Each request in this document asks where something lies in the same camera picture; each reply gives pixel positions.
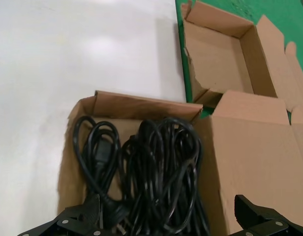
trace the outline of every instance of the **black metal clamp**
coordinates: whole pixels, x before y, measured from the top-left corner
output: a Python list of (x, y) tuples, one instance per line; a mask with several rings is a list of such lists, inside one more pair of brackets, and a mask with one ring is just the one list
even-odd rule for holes
[[(18, 236), (116, 236), (98, 228), (99, 206), (99, 196), (93, 195), (83, 205), (68, 207), (53, 221)], [(243, 230), (230, 236), (303, 236), (302, 226), (274, 209), (254, 205), (243, 195), (235, 197), (235, 216)]]

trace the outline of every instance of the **green mat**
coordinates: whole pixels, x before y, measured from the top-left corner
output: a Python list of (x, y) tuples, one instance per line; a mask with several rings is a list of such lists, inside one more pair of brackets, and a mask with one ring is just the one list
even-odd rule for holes
[[(205, 3), (234, 13), (258, 23), (265, 14), (285, 36), (285, 45), (294, 41), (297, 45), (297, 57), (303, 69), (303, 6), (300, 0), (202, 0)], [(179, 38), (182, 55), (182, 66), (185, 83), (186, 101), (192, 102), (187, 57), (184, 53), (184, 35), (181, 16), (181, 3), (187, 0), (176, 0), (176, 10), (179, 27)]]

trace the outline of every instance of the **cardboard box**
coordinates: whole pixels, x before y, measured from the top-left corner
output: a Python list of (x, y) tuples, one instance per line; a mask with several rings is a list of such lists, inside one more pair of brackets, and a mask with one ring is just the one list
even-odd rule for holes
[(227, 90), (279, 97), (289, 111), (303, 104), (303, 73), (292, 42), (263, 16), (251, 21), (196, 1), (182, 4), (193, 101), (216, 107)]
[(241, 230), (236, 194), (303, 226), (303, 107), (294, 108), (290, 124), (282, 99), (228, 91), (195, 128), (205, 150), (199, 191), (212, 236)]
[[(59, 175), (58, 212), (82, 204), (83, 173), (72, 143), (76, 120), (83, 115), (107, 120), (119, 131), (121, 144), (137, 132), (143, 119), (176, 116), (192, 121), (204, 144), (199, 176), (212, 236), (241, 230), (234, 215), (234, 197), (244, 194), (254, 204), (271, 207), (303, 226), (303, 109), (289, 124), (286, 105), (277, 98), (226, 92), (211, 117), (199, 119), (202, 105), (183, 104), (108, 92), (81, 99), (68, 118)], [(90, 128), (80, 130), (80, 143)], [(120, 199), (117, 178), (108, 193)]]
[[(136, 134), (144, 119), (162, 119), (168, 116), (194, 120), (202, 111), (202, 105), (176, 103), (156, 99), (127, 96), (116, 93), (97, 91), (95, 96), (81, 99), (68, 118), (65, 144), (60, 168), (58, 193), (58, 212), (65, 207), (82, 204), (86, 194), (86, 183), (73, 149), (72, 133), (76, 120), (84, 115), (94, 119), (107, 120), (114, 124), (120, 135), (121, 145)], [(84, 143), (90, 128), (84, 124), (80, 129), (80, 143)], [(109, 195), (121, 198), (119, 185), (113, 179)]]

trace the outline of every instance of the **coiled cable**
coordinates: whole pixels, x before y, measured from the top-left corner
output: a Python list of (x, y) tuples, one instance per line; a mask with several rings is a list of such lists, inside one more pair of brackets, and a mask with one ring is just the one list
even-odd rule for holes
[[(78, 135), (85, 121), (92, 129), (80, 152)], [(111, 150), (104, 167), (99, 168), (96, 155), (103, 142), (111, 143)], [(108, 220), (120, 223), (129, 236), (210, 235), (197, 191), (203, 148), (187, 121), (180, 118), (144, 120), (137, 134), (121, 147), (113, 124), (96, 123), (84, 116), (76, 122), (73, 145), (90, 193), (97, 193), (107, 201), (112, 178), (119, 172), (122, 192), (119, 204), (126, 203), (128, 211), (119, 213), (118, 220), (104, 214), (105, 227)], [(103, 212), (107, 208), (104, 202)]]

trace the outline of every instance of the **white floor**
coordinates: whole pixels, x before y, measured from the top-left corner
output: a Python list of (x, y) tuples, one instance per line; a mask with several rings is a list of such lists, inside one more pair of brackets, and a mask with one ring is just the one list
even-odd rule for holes
[(0, 235), (56, 216), (66, 118), (95, 89), (185, 101), (174, 0), (0, 1)]

